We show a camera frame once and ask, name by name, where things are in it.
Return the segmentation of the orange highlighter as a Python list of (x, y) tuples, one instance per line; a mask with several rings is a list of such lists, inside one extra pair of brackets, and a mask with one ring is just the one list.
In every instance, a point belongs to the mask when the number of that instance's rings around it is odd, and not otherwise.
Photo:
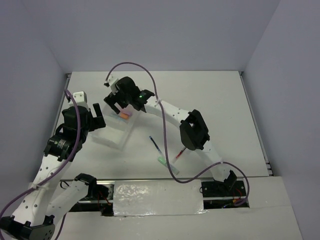
[(126, 114), (123, 114), (123, 113), (121, 113), (119, 116), (120, 116), (122, 119), (125, 119), (125, 120), (128, 120), (128, 119), (129, 119), (129, 116), (126, 115)]

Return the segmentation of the dark blue gel pen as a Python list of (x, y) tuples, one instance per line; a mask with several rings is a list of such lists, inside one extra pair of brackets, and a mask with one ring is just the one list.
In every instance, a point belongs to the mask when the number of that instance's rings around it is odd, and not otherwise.
[(157, 143), (155, 142), (155, 140), (152, 138), (152, 136), (149, 136), (149, 139), (152, 141), (152, 143), (154, 144), (155, 148), (157, 149), (157, 151), (159, 152), (159, 154), (163, 154), (160, 147), (157, 145)]

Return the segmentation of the red gel pen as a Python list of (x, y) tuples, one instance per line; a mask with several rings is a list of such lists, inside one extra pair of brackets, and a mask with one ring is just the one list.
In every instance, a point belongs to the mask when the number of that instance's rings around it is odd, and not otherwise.
[(171, 161), (172, 164), (174, 164), (179, 158), (180, 156), (184, 153), (184, 151), (186, 150), (186, 147), (184, 147)]

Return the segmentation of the purple highlighter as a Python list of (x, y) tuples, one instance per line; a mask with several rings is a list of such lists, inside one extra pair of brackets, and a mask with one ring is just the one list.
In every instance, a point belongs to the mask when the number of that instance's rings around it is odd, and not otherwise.
[(130, 106), (127, 106), (121, 110), (121, 113), (131, 117), (133, 115), (133, 110)]

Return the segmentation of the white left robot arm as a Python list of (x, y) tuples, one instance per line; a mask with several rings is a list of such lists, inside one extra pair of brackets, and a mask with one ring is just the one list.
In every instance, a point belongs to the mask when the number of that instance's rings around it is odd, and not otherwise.
[(53, 197), (62, 175), (82, 148), (88, 133), (106, 126), (98, 103), (93, 104), (96, 116), (85, 106), (71, 106), (62, 111), (64, 122), (48, 140), (39, 171), (22, 195), (19, 207), (9, 216), (1, 216), (0, 228), (17, 240), (50, 240), (57, 223), (81, 199), (99, 195), (97, 179), (80, 173), (57, 197)]

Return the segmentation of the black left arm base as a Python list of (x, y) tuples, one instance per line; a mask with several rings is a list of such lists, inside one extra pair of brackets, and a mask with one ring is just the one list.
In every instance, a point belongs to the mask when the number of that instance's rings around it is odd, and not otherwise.
[(113, 183), (99, 183), (95, 181), (84, 191), (86, 196), (79, 199), (69, 212), (97, 212), (103, 217), (113, 217), (114, 190), (115, 185)]

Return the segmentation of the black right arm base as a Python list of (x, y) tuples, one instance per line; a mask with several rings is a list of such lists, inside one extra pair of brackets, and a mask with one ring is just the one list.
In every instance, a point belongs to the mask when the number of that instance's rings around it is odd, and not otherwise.
[(238, 180), (236, 174), (230, 170), (224, 181), (203, 181), (199, 192), (204, 198), (245, 197), (247, 192), (242, 180)]

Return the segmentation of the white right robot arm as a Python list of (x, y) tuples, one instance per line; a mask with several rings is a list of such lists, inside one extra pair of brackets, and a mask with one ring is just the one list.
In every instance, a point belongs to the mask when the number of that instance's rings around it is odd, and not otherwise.
[(206, 168), (196, 176), (188, 180), (179, 180), (167, 159), (165, 163), (168, 171), (177, 183), (190, 183), (205, 172), (211, 171), (214, 180), (218, 182), (217, 190), (221, 195), (228, 196), (234, 191), (236, 174), (227, 169), (228, 163), (222, 160), (213, 147), (207, 124), (198, 110), (188, 111), (165, 102), (159, 98), (156, 90), (141, 90), (128, 76), (120, 79), (108, 76), (104, 85), (111, 89), (110, 94), (104, 98), (104, 102), (113, 111), (118, 114), (121, 109), (132, 106), (137, 111), (160, 117), (163, 125), (164, 147), (168, 147), (167, 123), (170, 123), (178, 128), (182, 145), (196, 152), (205, 162)]

